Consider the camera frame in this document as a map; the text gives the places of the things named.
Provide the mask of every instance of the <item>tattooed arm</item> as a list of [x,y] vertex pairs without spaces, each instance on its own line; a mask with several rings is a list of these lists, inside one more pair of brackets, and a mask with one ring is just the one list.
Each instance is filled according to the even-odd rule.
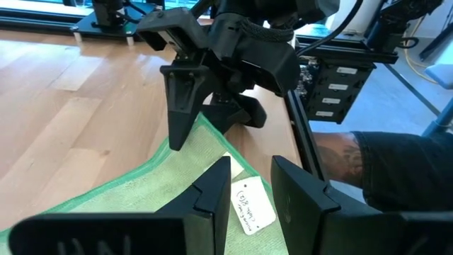
[[352,133],[314,133],[327,175],[358,188],[362,187],[362,155]]

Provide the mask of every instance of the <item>black sleeve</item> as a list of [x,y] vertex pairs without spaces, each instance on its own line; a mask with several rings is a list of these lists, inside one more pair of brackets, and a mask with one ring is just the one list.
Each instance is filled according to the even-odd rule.
[[453,135],[354,132],[362,153],[363,195],[382,211],[453,210]]

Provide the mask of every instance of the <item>wooden surface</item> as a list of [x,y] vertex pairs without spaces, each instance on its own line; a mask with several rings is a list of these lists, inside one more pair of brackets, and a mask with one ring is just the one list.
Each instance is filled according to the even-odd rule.
[[[0,31],[0,230],[152,157],[168,134],[159,67],[173,57],[141,43]],[[247,94],[268,121],[226,136],[269,180],[272,155],[300,161],[283,100]]]

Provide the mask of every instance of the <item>white tag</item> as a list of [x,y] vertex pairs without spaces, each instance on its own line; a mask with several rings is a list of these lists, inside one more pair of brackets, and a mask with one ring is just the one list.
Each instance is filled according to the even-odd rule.
[[336,99],[336,98],[323,98],[323,103],[334,103],[334,104],[338,104],[340,103],[341,100],[340,99]]
[[332,117],[333,116],[333,112],[318,111],[318,112],[316,112],[316,116]]
[[328,86],[329,89],[336,89],[336,90],[348,90],[348,85],[343,84],[331,84]]
[[231,202],[247,235],[255,234],[277,218],[259,176],[233,183]]
[[225,154],[223,154],[222,157],[229,157],[230,158],[230,162],[231,162],[231,179],[234,179],[236,176],[238,176],[240,173],[242,173],[243,167],[240,165],[239,162],[237,162],[235,160],[235,158],[229,152],[225,152]]
[[339,67],[337,69],[337,72],[339,72],[341,74],[356,74],[357,71],[358,70],[356,68],[349,68],[349,67]]

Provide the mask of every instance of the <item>green microfiber towel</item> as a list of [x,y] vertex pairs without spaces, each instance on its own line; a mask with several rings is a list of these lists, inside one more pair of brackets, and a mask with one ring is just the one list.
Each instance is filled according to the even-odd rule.
[[[199,115],[181,151],[172,151],[167,138],[142,166],[44,213],[154,212],[183,192],[225,152],[245,169],[233,182],[258,176],[222,134]],[[269,184],[263,178],[262,182],[273,203]],[[8,234],[9,229],[0,232],[0,254],[10,254]],[[231,206],[225,254],[287,254],[280,223],[276,220],[257,233],[246,235]]]

